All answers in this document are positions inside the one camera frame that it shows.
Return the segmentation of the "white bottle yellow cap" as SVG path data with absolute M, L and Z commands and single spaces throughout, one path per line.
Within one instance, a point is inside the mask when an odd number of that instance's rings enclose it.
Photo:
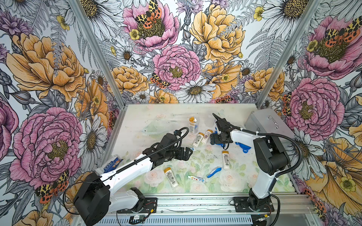
M 196 135 L 192 146 L 193 146 L 193 147 L 198 147 L 198 146 L 201 144 L 201 141 L 202 141 L 203 138 L 204 138 L 204 134 L 201 133 L 201 132 L 199 132 L 199 133 Z
M 197 131 L 197 120 L 195 117 L 189 118 L 189 131 L 192 134 L 195 134 Z
M 210 139 L 210 135 L 213 134 L 212 130 L 207 130 L 204 134 L 203 139 L 201 140 L 202 144 L 207 144 L 208 140 Z
M 230 156 L 228 151 L 222 151 L 223 169 L 230 169 Z

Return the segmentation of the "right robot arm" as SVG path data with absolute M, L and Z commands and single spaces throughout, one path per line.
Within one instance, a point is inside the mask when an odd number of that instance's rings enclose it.
M 286 173 L 284 168 L 290 164 L 281 138 L 293 142 L 282 134 L 249 131 L 230 124 L 226 119 L 212 114 L 216 119 L 217 133 L 210 136 L 211 145 L 224 144 L 226 150 L 231 143 L 242 144 L 253 149 L 260 172 L 257 181 L 250 189 L 248 207 L 257 211 L 269 202 L 271 191 L 277 178 Z

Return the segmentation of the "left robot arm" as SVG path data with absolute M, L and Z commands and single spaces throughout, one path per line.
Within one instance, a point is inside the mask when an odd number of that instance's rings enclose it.
M 145 149 L 133 161 L 110 172 L 89 174 L 77 191 L 73 205 L 87 226 L 93 226 L 109 212 L 124 209 L 139 211 L 145 202 L 143 193 L 137 188 L 116 192 L 124 185 L 165 162 L 173 159 L 188 161 L 193 151 L 182 147 L 182 140 L 189 128 L 183 127 L 163 136 L 160 142 Z

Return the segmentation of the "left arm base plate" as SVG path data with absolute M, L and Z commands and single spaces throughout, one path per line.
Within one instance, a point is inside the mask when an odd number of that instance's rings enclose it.
M 146 197 L 139 201 L 132 209 L 118 210 L 118 214 L 151 214 L 156 213 L 158 198 Z

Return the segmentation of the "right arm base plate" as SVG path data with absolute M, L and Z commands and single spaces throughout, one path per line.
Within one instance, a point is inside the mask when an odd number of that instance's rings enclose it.
M 257 199 L 253 197 L 233 197 L 232 202 L 236 212 L 274 212 L 271 198 Z

